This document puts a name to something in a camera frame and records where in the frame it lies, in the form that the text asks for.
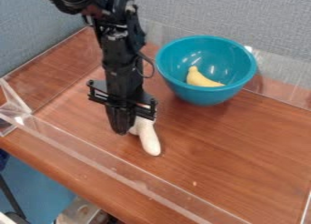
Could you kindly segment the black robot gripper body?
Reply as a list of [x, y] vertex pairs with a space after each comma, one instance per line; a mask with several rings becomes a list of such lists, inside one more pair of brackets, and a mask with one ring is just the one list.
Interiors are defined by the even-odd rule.
[[143, 54], [144, 34], [128, 31], [96, 33], [101, 49], [104, 80], [89, 80], [88, 99], [116, 107], [133, 106], [136, 117], [156, 118], [156, 99], [143, 91], [143, 80], [151, 78], [143, 73], [143, 62], [153, 64]]

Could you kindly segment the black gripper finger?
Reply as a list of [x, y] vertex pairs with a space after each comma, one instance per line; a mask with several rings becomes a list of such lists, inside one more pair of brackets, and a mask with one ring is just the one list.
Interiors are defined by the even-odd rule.
[[133, 106], [116, 107], [107, 105], [105, 113], [113, 132], [119, 135], [125, 135], [135, 123], [136, 113]]

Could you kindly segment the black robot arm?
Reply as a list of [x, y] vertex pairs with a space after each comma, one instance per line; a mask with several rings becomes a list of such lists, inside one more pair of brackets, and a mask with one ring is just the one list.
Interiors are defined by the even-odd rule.
[[111, 128], [124, 135], [137, 117], [156, 118], [156, 100], [143, 91], [143, 64], [151, 59], [141, 52], [145, 33], [135, 0], [48, 0], [69, 15], [80, 14], [100, 45], [104, 80], [88, 81], [88, 99], [105, 105]]

